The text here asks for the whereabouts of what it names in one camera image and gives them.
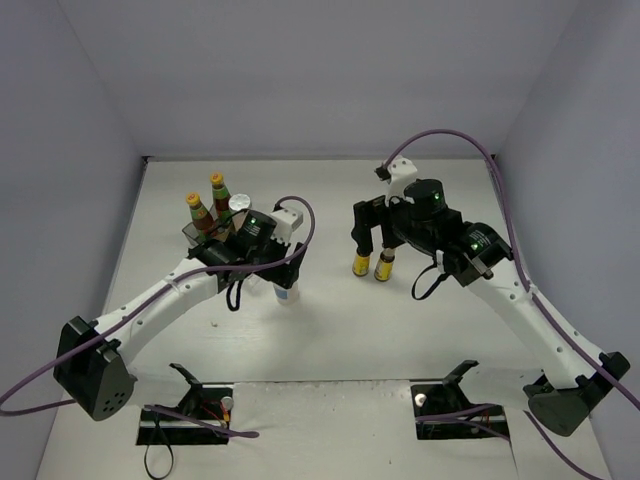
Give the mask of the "silver-lid shaker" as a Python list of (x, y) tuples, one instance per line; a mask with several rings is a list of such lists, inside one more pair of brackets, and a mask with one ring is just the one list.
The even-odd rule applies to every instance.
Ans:
[(234, 228), (239, 230), (244, 223), (247, 211), (252, 207), (251, 198), (243, 193), (234, 194), (230, 197), (228, 206)]
[(298, 283), (294, 282), (289, 288), (274, 285), (274, 293), (277, 301), (282, 305), (295, 303), (299, 298)]

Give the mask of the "small yellow bottle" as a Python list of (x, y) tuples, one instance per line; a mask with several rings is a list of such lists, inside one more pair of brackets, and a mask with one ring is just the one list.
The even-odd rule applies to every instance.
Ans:
[(376, 264), (374, 278), (380, 282), (388, 281), (392, 275), (394, 261), (395, 250), (391, 248), (383, 249)]
[(362, 253), (359, 250), (355, 252), (352, 263), (352, 272), (357, 277), (366, 276), (370, 269), (370, 253)]

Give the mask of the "red sauce bottle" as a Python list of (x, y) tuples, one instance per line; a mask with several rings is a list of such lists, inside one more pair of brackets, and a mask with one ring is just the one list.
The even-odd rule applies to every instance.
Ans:
[(213, 172), (210, 176), (212, 188), (213, 206), (220, 222), (226, 221), (230, 216), (229, 200), (230, 192), (221, 172)]
[(189, 206), (192, 224), (201, 238), (206, 239), (214, 230), (215, 221), (209, 210), (202, 203), (197, 192), (186, 195), (186, 203)]

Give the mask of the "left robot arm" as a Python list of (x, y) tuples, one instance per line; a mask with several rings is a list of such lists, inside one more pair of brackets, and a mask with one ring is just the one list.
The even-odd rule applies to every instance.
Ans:
[(237, 232), (190, 248), (169, 274), (119, 309), (92, 321), (72, 318), (61, 330), (54, 379), (92, 420), (110, 418), (134, 394), (133, 360), (190, 309), (223, 294), (227, 308), (238, 310), (252, 276), (281, 291), (295, 285), (306, 246), (291, 239), (303, 222), (294, 208), (247, 210)]

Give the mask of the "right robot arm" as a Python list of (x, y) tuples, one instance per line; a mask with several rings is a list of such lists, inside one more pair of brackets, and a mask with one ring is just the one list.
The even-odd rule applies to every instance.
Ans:
[(418, 179), (401, 195), (379, 196), (353, 207), (354, 270), (363, 275), (380, 228), (380, 260), (390, 262), (403, 244), (432, 258), (437, 280), (455, 279), (483, 300), (539, 361), (542, 374), (516, 387), (525, 409), (556, 435), (568, 437), (630, 369), (619, 352), (606, 353), (567, 321), (552, 320), (542, 294), (526, 286), (511, 247), (489, 225), (472, 223), (448, 207), (441, 181)]

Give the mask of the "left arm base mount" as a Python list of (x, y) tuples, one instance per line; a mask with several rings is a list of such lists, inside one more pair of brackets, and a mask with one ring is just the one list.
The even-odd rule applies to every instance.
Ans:
[[(227, 429), (231, 424), (234, 405), (233, 384), (206, 383), (198, 380), (178, 363), (170, 367), (178, 372), (188, 385), (179, 402), (166, 405), (169, 410), (203, 423)], [(229, 437), (209, 428), (186, 422), (164, 413), (142, 410), (139, 417), (136, 444), (138, 446), (213, 446), (227, 445)]]

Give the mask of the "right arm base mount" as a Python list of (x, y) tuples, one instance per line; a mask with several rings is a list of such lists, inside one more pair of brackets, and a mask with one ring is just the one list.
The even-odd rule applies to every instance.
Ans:
[(479, 363), (465, 360), (441, 379), (411, 380), (410, 393), (418, 441), (481, 440), (510, 441), (502, 406), (471, 402), (461, 382)]

